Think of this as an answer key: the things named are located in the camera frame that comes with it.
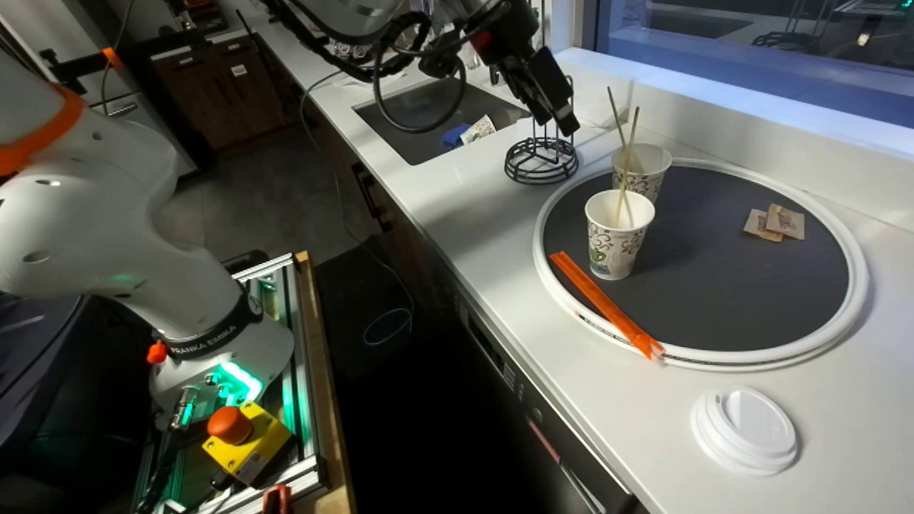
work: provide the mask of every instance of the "white countertop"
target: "white countertop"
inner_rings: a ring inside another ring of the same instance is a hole
[[[262,25],[259,33],[302,85],[335,72],[286,29]],[[527,122],[405,164],[350,109],[372,103],[369,85],[340,73],[319,82],[312,100],[439,252],[516,364],[650,510],[910,510],[914,135],[589,52],[563,52],[560,63],[576,85],[579,177],[605,167],[616,145],[605,103],[610,82],[623,106],[634,93],[646,109],[649,140],[669,142],[673,154],[749,164],[837,213],[867,259],[862,322],[837,349],[776,372],[646,363],[573,319],[537,273],[537,213],[557,186],[516,186],[502,174],[502,154],[527,135]],[[415,80],[386,80],[386,92]],[[740,384],[776,400],[800,430],[800,460],[776,476],[727,474],[692,436],[696,396]]]

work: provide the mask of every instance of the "paper cup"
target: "paper cup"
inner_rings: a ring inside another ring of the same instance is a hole
[[[589,197],[589,262],[599,279],[623,279],[632,273],[636,252],[654,219],[654,202],[646,194],[609,189]]]
[[[610,152],[610,167],[613,167],[610,183],[616,189],[623,189],[626,183],[627,192],[640,192],[650,202],[656,202],[662,177],[669,164],[673,164],[673,156],[669,154],[669,149],[650,145],[650,142],[634,142],[627,152],[632,152],[627,160],[626,160],[626,149]]]

